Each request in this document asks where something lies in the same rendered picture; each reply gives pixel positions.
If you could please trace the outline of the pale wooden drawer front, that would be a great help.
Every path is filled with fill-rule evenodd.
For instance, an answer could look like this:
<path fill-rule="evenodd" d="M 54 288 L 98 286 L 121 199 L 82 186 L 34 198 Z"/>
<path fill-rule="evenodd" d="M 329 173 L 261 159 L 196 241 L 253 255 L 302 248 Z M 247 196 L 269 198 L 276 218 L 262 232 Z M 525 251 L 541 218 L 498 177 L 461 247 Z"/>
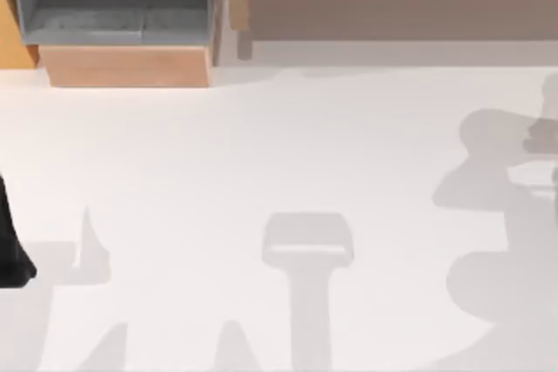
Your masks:
<path fill-rule="evenodd" d="M 207 46 L 41 45 L 55 87 L 174 88 L 210 86 L 214 49 Z"/>

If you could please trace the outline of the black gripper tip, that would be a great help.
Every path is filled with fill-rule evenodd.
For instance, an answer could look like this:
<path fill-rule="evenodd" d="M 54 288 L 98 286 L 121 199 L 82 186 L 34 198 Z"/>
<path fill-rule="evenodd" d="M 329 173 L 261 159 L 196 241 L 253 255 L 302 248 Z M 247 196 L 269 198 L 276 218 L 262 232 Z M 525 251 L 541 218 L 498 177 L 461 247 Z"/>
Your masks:
<path fill-rule="evenodd" d="M 37 268 L 17 237 L 0 175 L 0 289 L 24 287 L 36 276 Z"/>

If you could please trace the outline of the orange wooden cupboard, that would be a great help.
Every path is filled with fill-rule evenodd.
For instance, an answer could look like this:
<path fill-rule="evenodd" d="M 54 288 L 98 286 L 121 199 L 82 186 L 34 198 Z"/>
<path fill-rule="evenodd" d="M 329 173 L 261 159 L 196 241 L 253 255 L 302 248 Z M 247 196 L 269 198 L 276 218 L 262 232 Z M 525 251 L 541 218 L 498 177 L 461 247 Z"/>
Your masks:
<path fill-rule="evenodd" d="M 16 0 L 0 0 L 0 70 L 30 70 L 39 60 L 36 45 L 22 43 Z"/>

